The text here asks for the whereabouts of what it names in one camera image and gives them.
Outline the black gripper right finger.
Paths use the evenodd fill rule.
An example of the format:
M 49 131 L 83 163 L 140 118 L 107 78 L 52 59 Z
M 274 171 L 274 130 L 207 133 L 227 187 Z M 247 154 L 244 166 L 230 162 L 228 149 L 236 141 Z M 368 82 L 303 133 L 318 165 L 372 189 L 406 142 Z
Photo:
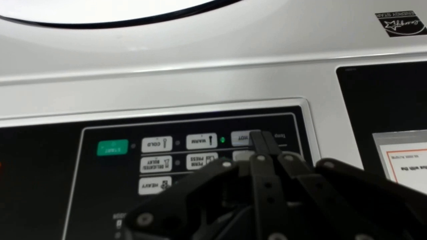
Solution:
M 260 134 L 260 230 L 286 240 L 427 240 L 419 190 L 323 158 L 310 166 Z

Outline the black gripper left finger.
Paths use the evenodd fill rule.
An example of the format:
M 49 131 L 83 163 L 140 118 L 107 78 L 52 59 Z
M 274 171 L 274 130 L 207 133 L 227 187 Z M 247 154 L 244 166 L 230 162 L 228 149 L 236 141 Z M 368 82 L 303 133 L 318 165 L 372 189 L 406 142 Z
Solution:
M 283 240 L 280 149 L 266 130 L 251 139 L 248 159 L 220 157 L 127 213 L 124 238 Z

